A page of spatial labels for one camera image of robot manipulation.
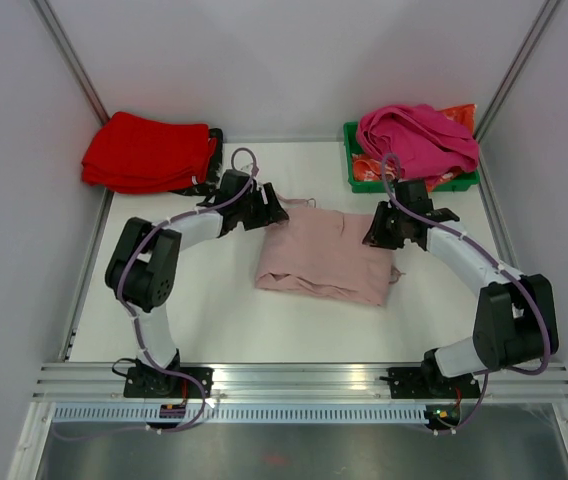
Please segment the light pink trousers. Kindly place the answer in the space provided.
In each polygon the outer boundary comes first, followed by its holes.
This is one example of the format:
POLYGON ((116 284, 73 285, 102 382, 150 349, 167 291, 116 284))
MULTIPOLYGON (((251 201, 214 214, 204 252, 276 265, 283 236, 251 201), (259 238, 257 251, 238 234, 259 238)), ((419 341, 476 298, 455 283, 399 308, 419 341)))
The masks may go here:
POLYGON ((363 243, 373 217, 313 207, 266 229, 255 275, 261 290, 382 307, 402 272, 393 252, 363 243))

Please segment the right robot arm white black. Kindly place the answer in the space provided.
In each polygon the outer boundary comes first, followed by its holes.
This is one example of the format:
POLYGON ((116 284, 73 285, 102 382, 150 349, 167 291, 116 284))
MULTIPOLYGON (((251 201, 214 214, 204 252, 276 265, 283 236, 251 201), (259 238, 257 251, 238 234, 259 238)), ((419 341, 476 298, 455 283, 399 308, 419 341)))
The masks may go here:
POLYGON ((550 281, 496 259, 455 213, 434 207, 424 181, 385 188, 389 198, 378 204, 364 244, 398 250, 412 242, 443 262, 477 299, 472 334, 425 353, 419 373, 424 391, 444 395, 457 379, 473 374, 545 372, 559 348, 550 281))

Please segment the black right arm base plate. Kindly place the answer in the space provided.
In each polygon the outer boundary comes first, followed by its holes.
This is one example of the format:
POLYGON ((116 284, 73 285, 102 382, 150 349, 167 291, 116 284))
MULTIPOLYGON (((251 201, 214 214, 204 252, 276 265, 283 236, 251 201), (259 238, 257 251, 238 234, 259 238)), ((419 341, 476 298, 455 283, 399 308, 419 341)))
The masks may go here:
POLYGON ((470 374, 446 378, 427 376, 420 367, 390 367, 378 379, 387 384, 392 399, 478 399, 480 387, 470 374))

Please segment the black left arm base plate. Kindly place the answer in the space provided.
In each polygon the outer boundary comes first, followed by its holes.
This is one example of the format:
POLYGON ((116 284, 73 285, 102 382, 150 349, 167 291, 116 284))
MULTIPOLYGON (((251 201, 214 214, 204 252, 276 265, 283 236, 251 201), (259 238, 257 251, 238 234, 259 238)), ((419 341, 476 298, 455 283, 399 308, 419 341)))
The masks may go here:
POLYGON ((131 367, 126 374, 123 396, 137 399, 209 398, 213 386, 214 370, 209 367, 182 367, 184 375, 190 376, 202 385, 203 392, 190 380, 165 375, 146 365, 131 367))

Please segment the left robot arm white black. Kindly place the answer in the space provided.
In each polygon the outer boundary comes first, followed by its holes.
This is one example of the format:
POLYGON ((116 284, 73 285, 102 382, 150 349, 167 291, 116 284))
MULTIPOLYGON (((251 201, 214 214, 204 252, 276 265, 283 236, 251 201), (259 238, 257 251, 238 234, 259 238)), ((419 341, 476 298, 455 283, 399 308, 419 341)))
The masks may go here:
POLYGON ((156 224, 138 217, 125 223, 105 273, 105 284, 129 314, 136 358, 125 374, 127 398, 210 396, 212 371, 183 368, 170 332, 167 302, 179 255, 237 226, 250 231, 284 224, 289 215, 270 183, 238 170, 226 171, 204 201, 156 224))

